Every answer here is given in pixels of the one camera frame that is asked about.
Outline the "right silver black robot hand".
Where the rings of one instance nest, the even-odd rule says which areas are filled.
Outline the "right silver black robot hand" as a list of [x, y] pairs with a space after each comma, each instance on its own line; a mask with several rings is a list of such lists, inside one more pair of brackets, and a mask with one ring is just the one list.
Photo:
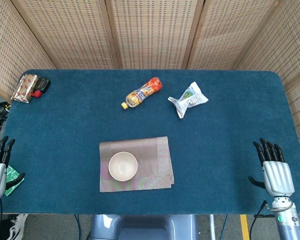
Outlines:
[[281, 147], [263, 138], [259, 140], [260, 143], [254, 141], [253, 145], [262, 167], [264, 181], [257, 181], [252, 176], [248, 180], [254, 186], [266, 190], [272, 197], [290, 197], [295, 192], [295, 187]]

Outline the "brown woven placemat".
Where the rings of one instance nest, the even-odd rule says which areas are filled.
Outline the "brown woven placemat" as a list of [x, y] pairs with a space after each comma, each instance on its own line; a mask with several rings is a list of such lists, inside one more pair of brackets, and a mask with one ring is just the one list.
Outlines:
[[[119, 152], [130, 153], [137, 161], [136, 174], [127, 181], [118, 181], [109, 172], [109, 162]], [[175, 183], [166, 136], [101, 142], [99, 156], [101, 193], [169, 189]]]

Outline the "beige bowl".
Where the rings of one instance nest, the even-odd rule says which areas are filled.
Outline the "beige bowl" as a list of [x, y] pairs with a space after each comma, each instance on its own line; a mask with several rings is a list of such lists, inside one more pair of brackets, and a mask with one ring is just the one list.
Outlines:
[[129, 181], [135, 176], [137, 170], [137, 159], [129, 152], [123, 151], [114, 154], [108, 163], [110, 175], [119, 182]]

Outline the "green plastic packet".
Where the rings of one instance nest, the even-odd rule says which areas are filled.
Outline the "green plastic packet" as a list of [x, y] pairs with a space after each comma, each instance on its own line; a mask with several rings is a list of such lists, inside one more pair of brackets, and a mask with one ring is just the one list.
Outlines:
[[[7, 168], [6, 183], [16, 180], [20, 175], [21, 174], [19, 172], [17, 172], [13, 167], [9, 165]], [[20, 182], [8, 188], [5, 191], [4, 195], [8, 197], [24, 180], [25, 178], [23, 177]]]

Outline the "black white patterned object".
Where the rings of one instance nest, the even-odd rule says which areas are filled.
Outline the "black white patterned object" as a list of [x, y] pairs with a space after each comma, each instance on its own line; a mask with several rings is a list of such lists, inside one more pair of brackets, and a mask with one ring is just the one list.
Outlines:
[[0, 240], [23, 240], [28, 214], [9, 214], [0, 225]]

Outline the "gold foil packet red prints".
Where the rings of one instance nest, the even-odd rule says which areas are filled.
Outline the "gold foil packet red prints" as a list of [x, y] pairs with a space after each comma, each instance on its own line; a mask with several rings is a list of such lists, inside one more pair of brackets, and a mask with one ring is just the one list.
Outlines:
[[36, 74], [24, 74], [21, 76], [19, 83], [10, 98], [13, 101], [28, 104], [32, 98], [31, 93], [38, 81]]

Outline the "blue carpet table cover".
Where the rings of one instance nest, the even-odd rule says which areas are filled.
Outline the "blue carpet table cover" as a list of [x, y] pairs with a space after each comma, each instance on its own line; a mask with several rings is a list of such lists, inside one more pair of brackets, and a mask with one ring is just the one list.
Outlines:
[[[5, 213], [253, 214], [273, 199], [253, 142], [278, 144], [289, 164], [300, 213], [300, 143], [280, 77], [271, 71], [32, 69], [51, 85], [14, 102], [4, 134], [10, 165], [24, 181], [4, 197]], [[151, 78], [162, 88], [136, 107], [126, 96]], [[208, 98], [182, 119], [179, 99], [196, 82]], [[102, 193], [101, 142], [167, 137], [174, 173], [168, 189]]]

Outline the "black box with red part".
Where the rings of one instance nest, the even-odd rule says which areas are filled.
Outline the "black box with red part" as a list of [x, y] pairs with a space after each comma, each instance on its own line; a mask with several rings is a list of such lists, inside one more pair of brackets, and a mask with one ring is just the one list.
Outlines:
[[50, 85], [51, 81], [48, 78], [39, 78], [30, 95], [35, 98], [40, 98], [44, 93], [46, 93]]

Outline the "crumpled white snack bag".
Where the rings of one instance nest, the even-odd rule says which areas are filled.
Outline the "crumpled white snack bag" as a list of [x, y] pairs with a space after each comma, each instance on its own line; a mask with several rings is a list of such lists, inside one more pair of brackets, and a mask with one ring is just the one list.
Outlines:
[[208, 102], [209, 99], [201, 92], [201, 89], [194, 81], [184, 91], [179, 99], [169, 97], [168, 101], [174, 104], [178, 117], [183, 119], [188, 108], [204, 104]]

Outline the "blue-grey robot torso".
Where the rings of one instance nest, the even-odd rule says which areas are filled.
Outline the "blue-grey robot torso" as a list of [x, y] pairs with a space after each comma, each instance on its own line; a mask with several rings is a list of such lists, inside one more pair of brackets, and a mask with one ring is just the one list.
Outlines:
[[197, 240], [194, 214], [96, 214], [87, 240]]

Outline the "plastic bottle orange label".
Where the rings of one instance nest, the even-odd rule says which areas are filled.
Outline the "plastic bottle orange label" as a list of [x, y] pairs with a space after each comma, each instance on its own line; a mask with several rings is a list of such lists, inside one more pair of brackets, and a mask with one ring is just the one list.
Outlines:
[[162, 89], [162, 83], [159, 77], [151, 78], [140, 88], [132, 91], [125, 97], [125, 101], [121, 103], [121, 107], [126, 110], [127, 108], [134, 108], [141, 104], [147, 97], [158, 92]]

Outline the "wicker folding screen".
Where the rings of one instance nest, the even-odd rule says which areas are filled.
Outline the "wicker folding screen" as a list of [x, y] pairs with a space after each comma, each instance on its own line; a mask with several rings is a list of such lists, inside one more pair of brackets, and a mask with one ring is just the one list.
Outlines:
[[300, 141], [300, 0], [0, 0], [0, 97], [28, 69], [270, 70]]

